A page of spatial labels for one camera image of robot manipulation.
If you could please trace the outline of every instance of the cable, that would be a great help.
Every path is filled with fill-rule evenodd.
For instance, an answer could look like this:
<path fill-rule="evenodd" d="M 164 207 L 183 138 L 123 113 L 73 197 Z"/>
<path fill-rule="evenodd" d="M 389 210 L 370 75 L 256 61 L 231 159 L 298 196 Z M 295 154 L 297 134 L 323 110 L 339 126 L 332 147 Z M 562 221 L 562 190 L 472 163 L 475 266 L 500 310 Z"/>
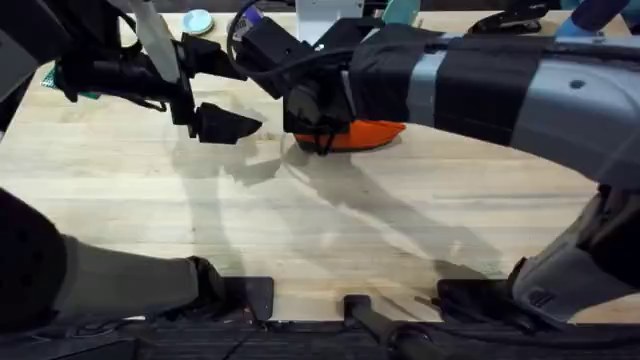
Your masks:
<path fill-rule="evenodd" d="M 238 351 L 242 347 L 242 345 L 249 341 L 249 339 L 251 339 L 251 337 L 257 334 L 259 331 L 260 329 L 256 328 L 254 331 L 248 333 L 245 337 L 243 337 L 240 341 L 233 345 L 231 349 L 229 349 L 229 351 L 227 351 L 226 354 L 224 354 L 224 356 L 220 358 L 220 360 L 229 360 L 231 356 L 233 356 L 233 354 L 235 354 L 236 351 Z"/>
<path fill-rule="evenodd" d="M 258 332 L 260 332 L 260 330 L 264 330 L 266 332 L 279 332 L 279 331 L 283 331 L 283 329 L 275 329 L 273 327 L 270 327 L 268 324 L 268 322 L 254 322 L 254 324 L 256 324 L 256 329 L 255 331 L 250 332 L 249 334 L 247 334 L 245 337 L 243 337 L 242 339 L 240 339 L 240 341 L 238 341 L 236 344 L 234 344 L 225 354 L 222 358 L 220 358 L 220 360 L 229 360 L 240 348 L 242 348 L 242 346 L 244 346 L 246 344 L 247 341 L 249 341 L 255 334 L 257 334 Z M 326 332 L 326 331 L 304 331 L 304 332 L 291 332 L 288 334 L 298 334 L 298 335 L 309 335 L 309 334 L 323 334 L 323 335 L 327 335 L 326 338 L 330 338 L 333 336 L 339 336 L 345 333 L 348 333 L 349 331 L 353 330 L 352 326 L 345 326 L 342 329 L 338 330 L 338 331 L 332 331 L 332 332 Z M 311 341 L 309 341 L 307 343 L 307 345 L 313 345 L 313 343 L 316 341 L 317 339 L 311 339 Z"/>

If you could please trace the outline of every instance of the black plastic part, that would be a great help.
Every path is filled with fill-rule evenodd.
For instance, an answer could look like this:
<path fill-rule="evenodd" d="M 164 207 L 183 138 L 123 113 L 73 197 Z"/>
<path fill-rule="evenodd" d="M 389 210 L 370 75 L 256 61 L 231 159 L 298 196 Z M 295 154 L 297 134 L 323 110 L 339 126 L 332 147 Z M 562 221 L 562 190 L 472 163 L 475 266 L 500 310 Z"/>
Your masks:
<path fill-rule="evenodd" d="M 249 136 L 262 126 L 262 123 L 234 114 L 220 107 L 202 103 L 196 110 L 196 119 L 189 127 L 189 135 L 196 135 L 202 143 L 235 144 L 240 138 Z"/>
<path fill-rule="evenodd" d="M 475 23 L 470 34 L 534 34 L 540 32 L 539 19 L 549 12 L 546 0 L 516 1 L 507 10 L 488 16 Z"/>
<path fill-rule="evenodd" d="M 185 52 L 185 70 L 193 79 L 197 73 L 222 76 L 229 79 L 247 80 L 229 62 L 219 43 L 198 38 L 187 33 L 182 34 L 180 43 Z"/>
<path fill-rule="evenodd" d="M 273 316 L 273 297 L 275 282 L 270 277 L 225 277 L 224 284 L 227 292 L 229 312 L 237 305 L 248 306 L 255 316 L 255 320 L 267 321 Z"/>
<path fill-rule="evenodd" d="M 306 42 L 300 42 L 268 17 L 262 18 L 242 37 L 236 61 L 255 71 L 271 70 L 279 65 L 313 53 Z M 296 73 L 288 72 L 267 79 L 254 79 L 271 97 L 278 99 L 295 84 Z"/>
<path fill-rule="evenodd" d="M 517 306 L 509 295 L 505 280 L 443 279 L 437 284 L 438 298 L 433 305 L 440 309 L 445 322 L 502 323 L 525 334 L 556 329 Z"/>
<path fill-rule="evenodd" d="M 371 309 L 371 297 L 368 295 L 347 295 L 342 299 L 344 322 L 347 326 L 352 326 L 358 320 L 354 315 L 356 307 Z"/>

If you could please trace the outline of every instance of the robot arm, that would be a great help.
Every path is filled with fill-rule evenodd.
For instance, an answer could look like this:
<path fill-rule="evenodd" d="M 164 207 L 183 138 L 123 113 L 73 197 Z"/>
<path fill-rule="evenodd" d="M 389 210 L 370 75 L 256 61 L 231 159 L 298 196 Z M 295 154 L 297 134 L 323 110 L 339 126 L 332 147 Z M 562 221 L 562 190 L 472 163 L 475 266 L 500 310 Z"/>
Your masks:
<path fill-rule="evenodd" d="M 24 89 L 39 66 L 55 61 L 55 84 L 72 102 L 78 93 L 98 92 L 160 111 L 166 111 L 168 103 L 173 123 L 187 126 L 190 136 L 201 142 L 234 144 L 260 128 L 260 122 L 214 104 L 195 104 L 190 79 L 197 73 L 246 80 L 230 66 L 219 44 L 186 34 L 174 41 L 151 3 L 130 4 L 137 24 L 106 0 L 3 5 L 0 106 L 7 109 L 2 116 L 10 119 L 15 112 L 24 94 L 16 89 Z M 120 42 L 120 18 L 140 39 L 128 48 Z"/>
<path fill-rule="evenodd" d="M 341 19 L 308 44 L 265 18 L 236 52 L 241 73 L 283 97 L 287 132 L 335 134 L 354 119 L 415 123 L 513 147 L 602 184 L 555 242 L 482 289 L 486 301 L 462 296 L 476 303 L 457 307 L 486 318 L 500 301 L 510 310 L 489 317 L 535 331 L 638 291 L 637 39 L 460 36 Z M 441 298 L 459 302 L 447 288 Z"/>

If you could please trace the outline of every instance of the gray robot arm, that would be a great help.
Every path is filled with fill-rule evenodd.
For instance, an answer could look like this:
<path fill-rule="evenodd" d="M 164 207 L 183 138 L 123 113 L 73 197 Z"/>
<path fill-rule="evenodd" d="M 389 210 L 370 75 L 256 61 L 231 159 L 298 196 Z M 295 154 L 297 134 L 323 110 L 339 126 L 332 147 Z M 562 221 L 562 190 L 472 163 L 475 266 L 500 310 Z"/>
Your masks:
<path fill-rule="evenodd" d="M 457 35 L 423 36 L 448 42 Z M 376 44 L 373 37 L 368 41 Z M 474 46 L 473 39 L 471 45 L 460 41 L 458 49 Z M 588 44 L 630 54 L 640 49 L 634 37 L 547 41 L 540 48 Z M 511 301 L 545 322 L 561 324 L 583 309 L 638 292 L 640 63 L 541 56 L 540 50 L 531 54 L 533 64 L 518 65 L 522 58 L 504 49 L 499 61 L 492 59 L 494 53 L 483 57 L 463 50 L 451 60 L 450 51 L 439 50 L 403 63 L 400 50 L 378 58 L 367 53 L 375 49 L 363 53 L 367 58 L 356 52 L 345 82 L 357 117 L 383 120 L 397 114 L 404 122 L 540 156 L 602 184 L 573 225 L 516 266 L 505 283 Z M 525 81 L 518 79 L 523 73 Z M 382 98 L 389 101 L 372 101 Z"/>

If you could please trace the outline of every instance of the table surface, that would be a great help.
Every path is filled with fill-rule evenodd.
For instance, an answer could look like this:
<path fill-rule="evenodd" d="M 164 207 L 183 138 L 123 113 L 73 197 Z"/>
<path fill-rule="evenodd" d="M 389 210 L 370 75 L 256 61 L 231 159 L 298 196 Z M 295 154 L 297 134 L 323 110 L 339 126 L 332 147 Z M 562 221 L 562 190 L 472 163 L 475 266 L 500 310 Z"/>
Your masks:
<path fill-rule="evenodd" d="M 463 32 L 488 12 L 422 13 Z M 273 14 L 295 31 L 293 14 Z M 206 37 L 224 43 L 231 15 Z M 544 19 L 551 34 L 567 17 Z M 167 14 L 179 35 L 181 15 Z M 626 35 L 620 18 L 608 34 Z M 123 37 L 132 38 L 126 33 Z M 48 69 L 41 69 L 41 79 Z M 276 281 L 276 319 L 339 319 L 366 293 L 397 319 L 438 319 L 416 302 L 441 278 L 504 278 L 569 225 L 595 184 L 518 151 L 410 126 L 384 150 L 307 155 L 251 82 L 198 76 L 197 101 L 265 122 L 237 146 L 204 145 L 158 113 L 105 96 L 69 103 L 35 81 L 0 146 L 1 186 L 58 228 L 109 249 L 209 258 L 223 275 Z M 639 298 L 576 321 L 639 322 Z"/>

